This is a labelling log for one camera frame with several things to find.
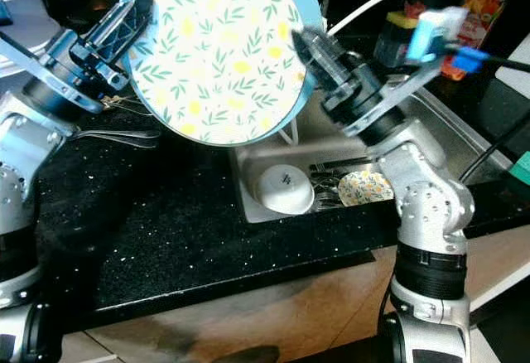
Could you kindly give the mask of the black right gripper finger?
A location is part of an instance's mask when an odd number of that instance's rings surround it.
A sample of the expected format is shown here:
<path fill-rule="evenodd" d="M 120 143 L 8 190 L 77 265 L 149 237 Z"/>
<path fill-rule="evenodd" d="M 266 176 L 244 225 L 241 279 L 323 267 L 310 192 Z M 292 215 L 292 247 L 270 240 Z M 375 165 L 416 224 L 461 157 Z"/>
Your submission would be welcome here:
<path fill-rule="evenodd" d="M 318 78 L 344 78 L 345 65 L 340 57 L 345 50 L 322 28 L 302 28 L 292 33 L 299 59 Z"/>

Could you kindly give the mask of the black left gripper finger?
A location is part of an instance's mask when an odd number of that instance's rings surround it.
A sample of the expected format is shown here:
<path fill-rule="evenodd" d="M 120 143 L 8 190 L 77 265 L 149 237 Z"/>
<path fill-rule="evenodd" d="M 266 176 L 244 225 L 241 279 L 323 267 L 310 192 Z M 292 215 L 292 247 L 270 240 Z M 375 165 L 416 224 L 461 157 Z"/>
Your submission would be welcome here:
<path fill-rule="evenodd" d="M 155 0 L 130 0 L 111 7 L 91 29 L 91 46 L 96 55 L 104 61 L 120 59 L 147 29 L 154 7 Z"/>

